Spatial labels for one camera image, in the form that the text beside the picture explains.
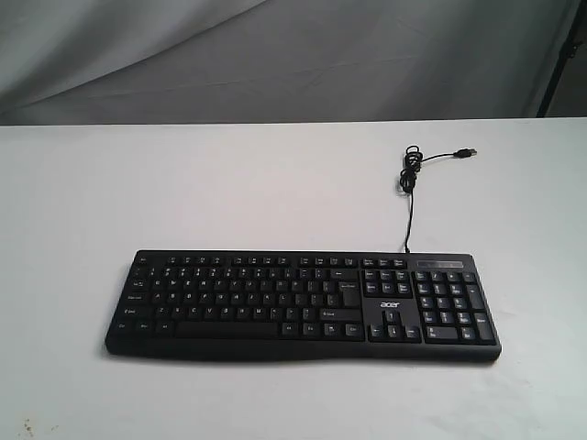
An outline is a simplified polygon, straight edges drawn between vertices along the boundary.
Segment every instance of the white tabletop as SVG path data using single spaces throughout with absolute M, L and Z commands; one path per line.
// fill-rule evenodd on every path
M 0 438 L 585 438 L 587 118 L 0 127 Z M 398 251 L 476 260 L 503 353 L 209 365 L 111 357 L 141 248 Z

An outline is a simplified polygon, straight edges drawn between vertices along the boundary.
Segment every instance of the keyboard frame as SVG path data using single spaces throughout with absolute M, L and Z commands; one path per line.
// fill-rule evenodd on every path
M 326 341 L 326 340 L 303 340 L 303 339 L 205 339 L 205 338 L 175 338 L 175 337 L 132 337 L 113 335 L 110 328 L 114 322 L 116 311 L 123 306 L 122 298 L 131 280 L 130 268 L 121 292 L 116 311 L 113 313 L 111 324 L 105 337 L 105 346 L 111 354 L 121 356 L 143 357 L 143 358 L 180 358 L 210 361 L 283 361 L 283 360 L 309 360 L 324 358 L 413 358 L 431 360 L 455 360 L 455 361 L 493 361 L 496 360 L 502 346 L 499 336 L 493 323 L 493 317 L 482 287 L 481 277 L 477 272 L 473 257 L 469 254 L 422 254 L 422 253 L 387 253 L 387 252 L 344 252 L 344 251 L 279 251 L 279 250 L 140 250 L 135 260 L 140 257 L 177 257 L 202 256 L 202 257 L 257 257 L 274 256 L 287 257 L 290 259 L 290 266 L 299 269 L 298 260 L 300 257 L 342 257 L 354 258 L 357 260 L 357 268 L 360 272 L 361 286 L 361 311 L 363 327 L 365 331 L 364 341 Z M 485 306 L 485 312 L 489 318 L 490 325 L 495 337 L 494 345 L 463 345 L 463 344 L 427 344 L 422 336 L 420 343 L 406 342 L 372 342 L 367 337 L 369 321 L 365 319 L 366 314 L 381 313 L 384 309 L 378 309 L 377 303 L 383 301 L 394 301 L 414 304 L 417 309 L 417 296 L 415 294 L 414 279 L 410 277 L 412 287 L 412 298 L 410 299 L 389 299 L 385 297 L 366 298 L 363 294 L 362 259 L 404 259 L 407 261 L 409 272 L 423 270 L 418 268 L 417 261 L 460 261 L 462 269 L 451 269 L 457 272 L 468 271 L 475 274 L 477 284 L 481 291 L 481 297 Z

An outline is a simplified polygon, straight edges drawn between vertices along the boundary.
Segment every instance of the gray fabric backdrop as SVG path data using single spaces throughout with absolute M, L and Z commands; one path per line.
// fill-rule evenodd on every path
M 578 3 L 0 0 L 0 123 L 533 116 Z

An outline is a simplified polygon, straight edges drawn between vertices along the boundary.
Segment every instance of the black cable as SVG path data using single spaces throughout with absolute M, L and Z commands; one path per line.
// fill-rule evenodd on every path
M 404 193 L 410 196 L 410 217 L 407 221 L 407 232 L 405 233 L 404 249 L 405 253 L 410 253 L 410 248 L 407 246 L 407 242 L 410 239 L 410 233 L 412 232 L 412 218 L 414 217 L 414 188 L 417 174 L 422 168 L 422 163 L 438 158 L 470 158 L 475 156 L 477 151 L 472 148 L 463 148 L 454 153 L 437 154 L 436 156 L 430 156 L 424 159 L 424 155 L 420 152 L 420 147 L 417 145 L 411 145 L 405 149 L 404 157 L 404 169 L 400 172 L 400 186 Z

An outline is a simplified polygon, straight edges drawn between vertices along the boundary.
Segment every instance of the computer keyboard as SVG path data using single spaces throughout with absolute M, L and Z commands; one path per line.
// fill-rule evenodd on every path
M 493 360 L 470 255 L 141 250 L 105 344 L 152 358 Z

